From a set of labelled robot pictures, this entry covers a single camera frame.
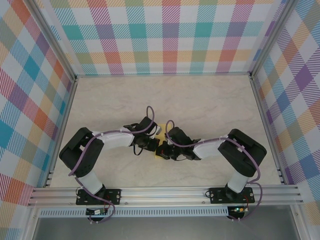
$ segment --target perforated metal strip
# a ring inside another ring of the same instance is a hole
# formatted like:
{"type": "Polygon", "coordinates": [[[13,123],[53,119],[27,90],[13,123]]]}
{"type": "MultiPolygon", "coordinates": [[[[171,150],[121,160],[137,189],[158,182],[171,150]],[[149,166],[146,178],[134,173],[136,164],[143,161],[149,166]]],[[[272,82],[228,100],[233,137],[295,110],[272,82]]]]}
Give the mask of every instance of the perforated metal strip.
{"type": "MultiPolygon", "coordinates": [[[[227,216],[227,206],[205,207],[117,207],[114,217],[205,217],[227,216]]],[[[83,218],[86,208],[42,208],[40,218],[83,218]]]]}

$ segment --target gray floor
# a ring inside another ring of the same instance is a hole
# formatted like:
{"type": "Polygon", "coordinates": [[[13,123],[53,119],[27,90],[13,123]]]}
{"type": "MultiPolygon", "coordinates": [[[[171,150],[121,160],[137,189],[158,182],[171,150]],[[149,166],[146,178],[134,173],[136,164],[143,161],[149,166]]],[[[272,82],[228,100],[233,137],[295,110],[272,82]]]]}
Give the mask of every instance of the gray floor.
{"type": "Polygon", "coordinates": [[[226,217],[42,218],[33,240],[298,240],[289,206],[261,206],[243,222],[226,217]]]}
{"type": "MultiPolygon", "coordinates": [[[[268,151],[259,183],[280,184],[246,75],[80,78],[61,147],[82,127],[104,132],[140,122],[148,105],[154,108],[157,124],[172,119],[192,139],[217,138],[240,129],[268,151]]],[[[223,156],[175,162],[148,151],[135,156],[132,147],[119,147],[102,150],[94,171],[109,187],[175,187],[225,185],[234,169],[223,156]]],[[[69,172],[58,159],[51,187],[77,187],[69,172]]]]}

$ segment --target marble surface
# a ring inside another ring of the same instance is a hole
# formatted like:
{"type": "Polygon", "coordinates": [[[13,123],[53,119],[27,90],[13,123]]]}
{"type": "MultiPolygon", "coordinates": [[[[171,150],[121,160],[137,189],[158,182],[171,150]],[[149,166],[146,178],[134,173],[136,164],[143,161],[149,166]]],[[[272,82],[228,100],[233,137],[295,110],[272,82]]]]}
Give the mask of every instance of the marble surface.
{"type": "MultiPolygon", "coordinates": [[[[268,151],[259,182],[280,184],[246,75],[80,78],[61,148],[81,127],[104,132],[138,123],[147,105],[154,108],[156,123],[172,119],[192,139],[240,129],[268,151]]],[[[132,147],[120,147],[102,150],[94,171],[109,187],[166,187],[225,185],[234,169],[223,156],[173,161],[155,158],[149,151],[135,156],[132,147]]],[[[77,187],[69,172],[58,159],[51,187],[77,187]]]]}

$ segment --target black mounting plate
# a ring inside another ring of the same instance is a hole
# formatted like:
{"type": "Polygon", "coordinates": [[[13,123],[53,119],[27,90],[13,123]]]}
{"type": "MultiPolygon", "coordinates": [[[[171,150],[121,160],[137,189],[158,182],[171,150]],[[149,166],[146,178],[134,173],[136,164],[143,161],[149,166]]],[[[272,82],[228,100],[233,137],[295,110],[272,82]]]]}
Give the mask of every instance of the black mounting plate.
{"type": "MultiPolygon", "coordinates": [[[[121,199],[121,189],[105,189],[104,195],[102,198],[110,201],[114,205],[119,205],[120,199],[121,199]]],[[[76,198],[75,204],[76,205],[104,205],[105,202],[90,196],[85,190],[80,189],[77,192],[77,198],[76,198]]]]}
{"type": "Polygon", "coordinates": [[[245,187],[241,194],[238,194],[235,201],[231,201],[226,196],[225,187],[211,187],[209,188],[209,196],[211,204],[246,204],[248,198],[248,203],[253,204],[255,202],[254,192],[251,187],[245,187]]]}

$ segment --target yellow object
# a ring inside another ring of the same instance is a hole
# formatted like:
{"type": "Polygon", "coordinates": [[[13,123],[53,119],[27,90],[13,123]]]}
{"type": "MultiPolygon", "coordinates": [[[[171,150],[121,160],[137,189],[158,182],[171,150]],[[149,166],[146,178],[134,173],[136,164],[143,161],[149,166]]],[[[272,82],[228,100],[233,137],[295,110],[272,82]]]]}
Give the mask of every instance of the yellow object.
{"type": "MultiPolygon", "coordinates": [[[[159,133],[159,135],[156,135],[155,138],[160,140],[159,145],[161,145],[162,142],[166,140],[166,138],[165,138],[165,134],[166,134],[166,124],[165,124],[165,123],[163,123],[163,124],[158,124],[158,126],[161,127],[161,132],[159,133]]],[[[170,124],[168,125],[168,132],[169,132],[171,129],[172,129],[172,124],[170,123],[170,124]]],[[[163,159],[162,157],[157,156],[157,155],[156,155],[156,152],[154,152],[154,156],[155,156],[156,159],[163,159]]]]}

